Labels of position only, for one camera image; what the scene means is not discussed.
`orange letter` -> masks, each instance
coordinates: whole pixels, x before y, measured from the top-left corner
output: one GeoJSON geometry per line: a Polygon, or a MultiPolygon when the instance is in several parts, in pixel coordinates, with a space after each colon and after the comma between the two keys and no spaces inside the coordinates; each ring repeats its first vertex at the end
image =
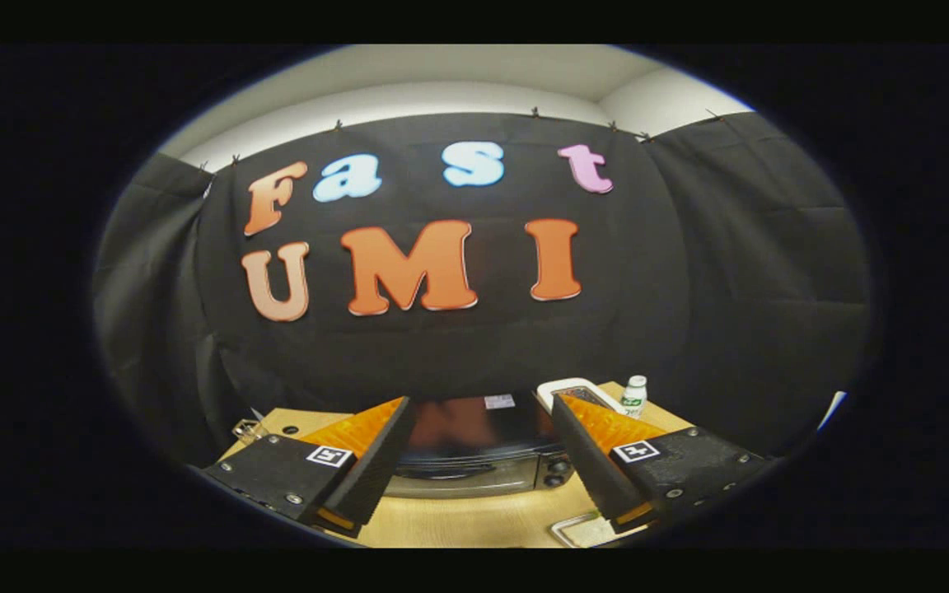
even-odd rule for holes
{"type": "Polygon", "coordinates": [[[248,226],[244,226],[245,236],[263,232],[280,222],[280,213],[273,210],[273,203],[286,205],[291,199],[291,180],[298,180],[305,173],[306,164],[299,161],[251,184],[248,188],[251,192],[251,218],[248,226]]]}
{"type": "Polygon", "coordinates": [[[390,301],[380,296],[377,278],[403,311],[412,307],[423,277],[423,306],[429,311],[474,307],[478,294],[468,288],[464,267],[464,240],[470,233],[467,222],[432,222],[419,233],[408,258],[378,226],[346,233],[343,247],[353,255],[351,314],[383,315],[390,308],[390,301]]]}
{"type": "Polygon", "coordinates": [[[530,221],[526,232],[537,240],[537,284],[530,291],[538,301],[573,299],[581,293],[581,283],[573,280],[573,257],[569,237],[577,234],[570,221],[530,221]]]}
{"type": "Polygon", "coordinates": [[[283,260],[283,269],[288,275],[289,299],[278,301],[270,291],[270,252],[253,251],[241,259],[241,266],[248,270],[248,290],[251,301],[259,313],[268,320],[296,320],[306,314],[310,296],[306,290],[306,274],[302,259],[310,252],[307,243],[289,243],[278,249],[278,258],[283,260]]]}

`white wall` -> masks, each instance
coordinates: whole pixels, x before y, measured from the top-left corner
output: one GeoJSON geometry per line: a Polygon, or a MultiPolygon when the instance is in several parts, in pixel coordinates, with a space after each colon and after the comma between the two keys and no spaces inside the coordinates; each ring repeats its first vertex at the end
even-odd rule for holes
{"type": "Polygon", "coordinates": [[[286,106],[230,128],[200,143],[182,161],[208,171],[229,165],[232,155],[245,158],[257,152],[343,125],[432,113],[517,113],[541,115],[647,132],[656,136],[682,125],[717,115],[753,111],[723,91],[673,68],[657,68],[623,84],[599,104],[523,86],[489,82],[414,82],[370,86],[286,106]]]}
{"type": "Polygon", "coordinates": [[[599,101],[617,127],[657,136],[716,115],[753,111],[715,87],[673,68],[659,68],[599,101]]]}
{"type": "Polygon", "coordinates": [[[295,138],[343,125],[377,119],[432,113],[517,113],[531,115],[537,106],[544,117],[575,119],[606,125],[611,117],[601,106],[584,99],[486,82],[420,82],[388,84],[347,91],[287,106],[237,125],[187,151],[180,158],[190,165],[217,171],[233,154],[245,158],[295,138]]]}

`wooden table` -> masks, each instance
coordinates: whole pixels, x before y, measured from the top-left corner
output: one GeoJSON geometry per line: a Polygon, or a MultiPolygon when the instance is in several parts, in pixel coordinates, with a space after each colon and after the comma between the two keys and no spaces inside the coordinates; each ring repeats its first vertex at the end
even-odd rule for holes
{"type": "MultiPolygon", "coordinates": [[[[615,399],[620,399],[624,391],[622,385],[614,382],[599,387],[615,399]]],[[[353,415],[275,409],[261,425],[275,435],[282,435],[284,427],[297,427],[297,435],[308,435],[350,416],[353,415]]],[[[690,422],[649,401],[640,419],[667,432],[692,427],[690,422]]],[[[235,443],[222,458],[241,448],[244,443],[235,443]]],[[[384,496],[357,539],[326,533],[370,548],[565,548],[551,534],[551,526],[595,510],[575,473],[558,488],[504,496],[453,500],[384,496]]],[[[605,525],[601,517],[596,520],[605,525]]],[[[587,533],[591,535],[584,538],[585,544],[605,544],[617,538],[606,533],[601,525],[590,525],[587,533]]]]}

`light blue letter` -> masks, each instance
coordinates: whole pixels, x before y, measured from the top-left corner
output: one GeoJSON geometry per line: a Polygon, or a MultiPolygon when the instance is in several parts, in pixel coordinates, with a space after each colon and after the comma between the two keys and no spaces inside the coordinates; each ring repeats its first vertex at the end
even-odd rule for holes
{"type": "Polygon", "coordinates": [[[445,181],[462,185],[491,185],[504,177],[504,149],[493,142],[456,142],[442,151],[445,181]]]}
{"type": "Polygon", "coordinates": [[[313,188],[313,199],[332,202],[344,195],[365,198],[383,184],[383,180],[376,177],[379,165],[380,159],[372,154],[355,154],[332,162],[320,173],[325,178],[313,188]]]}

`white bottle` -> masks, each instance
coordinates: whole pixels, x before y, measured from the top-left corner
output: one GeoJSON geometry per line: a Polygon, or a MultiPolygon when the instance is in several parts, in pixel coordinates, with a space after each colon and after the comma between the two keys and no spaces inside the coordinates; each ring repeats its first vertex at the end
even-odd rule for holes
{"type": "Polygon", "coordinates": [[[643,414],[643,405],[647,403],[647,378],[643,375],[633,375],[629,378],[629,386],[624,388],[621,395],[621,406],[626,416],[639,418],[643,414]]]}

